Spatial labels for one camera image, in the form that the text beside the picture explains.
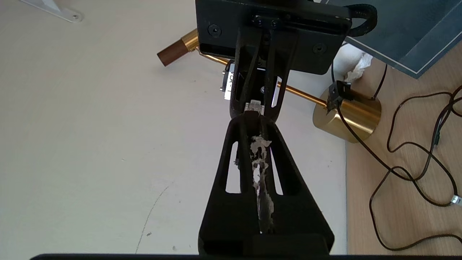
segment power cord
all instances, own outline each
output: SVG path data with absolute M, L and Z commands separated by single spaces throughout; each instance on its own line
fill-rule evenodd
M 385 76 L 386 76 L 386 73 L 387 73 L 387 68 L 388 66 L 385 66 L 385 71 L 383 73 L 383 77 L 382 77 L 382 80 L 380 81 L 380 84 L 379 84 L 379 87 L 377 88 L 376 90 L 376 93 L 374 94 L 374 96 L 371 98 L 372 100 L 375 100 L 375 98 L 377 97 L 380 89 L 382 88 L 382 85 L 383 85 L 383 81 L 385 79 Z M 421 95 L 421 96 L 414 96 L 414 97 L 410 97 L 408 99 L 405 99 L 403 102 L 401 102 L 399 104 L 399 106 L 397 107 L 397 109 L 395 110 L 394 112 L 394 115 L 393 115 L 393 120 L 392 120 L 392 124 L 391 124 L 391 128 L 390 128 L 390 132 L 389 132 L 389 136 L 388 136 L 388 139 L 387 139 L 387 150 L 390 152 L 390 153 L 394 153 L 396 152 L 397 150 L 399 150 L 400 148 L 402 148 L 403 146 L 405 145 L 413 145 L 413 146 L 416 146 L 418 148 L 420 148 L 421 150 L 423 150 L 424 152 L 426 152 L 428 154 L 428 157 L 427 157 L 427 160 L 426 160 L 426 163 L 425 163 L 425 167 L 422 171 L 422 173 L 417 177 L 417 178 L 414 178 L 408 170 L 406 170 L 404 167 L 401 167 L 401 166 L 395 166 L 395 167 L 390 167 L 388 166 L 384 161 L 382 161 L 382 159 L 380 159 L 372 150 L 371 148 L 369 148 L 363 140 L 361 140 L 361 138 L 359 138 L 359 136 L 354 132 L 354 130 L 350 127 L 350 125 L 348 125 L 348 123 L 346 122 L 345 118 L 343 117 L 342 113 L 341 113 L 341 110 L 340 110 L 340 102 L 337 102 L 336 106 L 337 106 L 337 112 L 343 122 L 343 124 L 346 126 L 346 128 L 350 131 L 350 133 L 356 138 L 356 140 L 380 163 L 382 164 L 383 167 L 385 167 L 388 171 L 387 173 L 385 174 L 384 178 L 382 179 L 382 181 L 379 183 L 379 185 L 377 186 L 377 188 L 375 189 L 375 191 L 372 193 L 371 195 L 371 198 L 369 200 L 369 211 L 371 213 L 371 218 L 372 218 L 372 223 L 373 223 L 373 226 L 374 226 L 374 231 L 375 231 L 375 234 L 376 234 L 376 237 L 378 239 L 378 241 L 380 242 L 380 244 L 386 248 L 387 250 L 390 250 L 390 251 L 402 251 L 402 250 L 406 250 L 406 249 L 409 249 L 409 248 L 412 248 L 420 243 L 423 243 L 425 241 L 428 241 L 428 240 L 432 240 L 432 239 L 436 239 L 436 238 L 443 238 L 443 237 L 452 237 L 452 238 L 456 238 L 461 244 L 462 244 L 462 238 L 457 236 L 457 235 L 454 235 L 454 234 L 439 234 L 439 235 L 432 235 L 432 236 L 428 236 L 428 237 L 425 237 L 423 239 L 420 239 L 410 245 L 407 245 L 407 246 L 404 246 L 404 247 L 399 247 L 399 248 L 391 248 L 391 247 L 388 247 L 387 245 L 385 245 L 385 243 L 382 241 L 380 235 L 379 235 L 379 232 L 377 230 L 377 224 L 376 224 L 376 220 L 375 220 L 375 215 L 374 215 L 374 211 L 372 210 L 372 202 L 374 200 L 374 197 L 375 195 L 377 194 L 377 192 L 380 190 L 380 188 L 382 187 L 382 184 L 385 182 L 385 180 L 388 178 L 388 176 L 390 175 L 390 173 L 392 173 L 393 175 L 397 176 L 398 178 L 402 179 L 402 180 L 405 180 L 405 181 L 411 181 L 415 188 L 417 189 L 417 191 L 419 192 L 419 194 L 430 204 L 434 205 L 434 206 L 438 206 L 438 207 L 448 207 L 448 206 L 451 206 L 452 205 L 452 202 L 448 202 L 448 203 L 438 203 L 438 202 L 435 202 L 433 201 L 431 198 L 429 198 L 422 190 L 421 188 L 419 187 L 419 185 L 417 184 L 417 181 L 421 178 L 424 177 L 424 175 L 426 174 L 426 172 L 428 171 L 428 167 L 429 167 L 429 164 L 430 164 L 430 161 L 431 159 L 433 159 L 443 170 L 444 172 L 448 175 L 450 181 L 451 181 L 451 184 L 452 184 L 452 189 L 453 189 L 453 192 L 454 192 L 454 196 L 459 196 L 458 195 L 458 192 L 457 192 L 457 185 L 456 185 L 456 182 L 454 181 L 454 178 L 453 176 L 451 175 L 451 173 L 448 171 L 448 169 L 441 163 L 440 160 L 438 160 L 434 155 L 433 155 L 433 150 L 434 148 L 438 145 L 438 142 L 439 142 L 439 138 L 440 138 L 440 131 L 442 129 L 442 127 L 444 126 L 444 124 L 446 123 L 446 120 L 448 119 L 449 115 L 451 113 L 455 114 L 456 116 L 458 117 L 461 117 L 462 118 L 462 114 L 458 113 L 457 111 L 455 111 L 454 109 L 454 105 L 461 101 L 462 98 L 457 98 L 456 99 L 456 96 L 457 94 L 462 90 L 462 86 L 458 87 L 453 93 L 450 93 L 450 92 L 437 92 L 437 93 L 432 93 L 432 94 L 429 94 L 429 95 Z M 449 95 L 450 97 L 450 100 L 448 102 L 448 104 L 444 107 L 444 109 L 441 111 L 441 113 L 439 114 L 438 116 L 438 119 L 435 123 L 435 127 L 434 127 L 434 130 L 433 130 L 433 135 L 432 135 L 432 144 L 430 146 L 430 150 L 427 150 L 425 149 L 423 146 L 421 146 L 420 144 L 418 143 L 415 143 L 415 142 L 404 142 L 402 144 L 400 144 L 398 147 L 396 147 L 395 149 L 391 149 L 390 148 L 390 140 L 391 140 L 391 136 L 393 134 L 393 130 L 394 130 L 394 126 L 395 126 L 395 120 L 396 120 L 396 115 L 398 113 L 398 111 L 403 107 L 403 105 L 413 99 L 424 99 L 424 98 L 429 98 L 429 97 L 433 97 L 433 96 L 437 96 L 437 95 Z M 397 169 L 400 169 L 402 170 L 408 178 L 402 176 L 401 174 L 398 174 L 395 170 Z

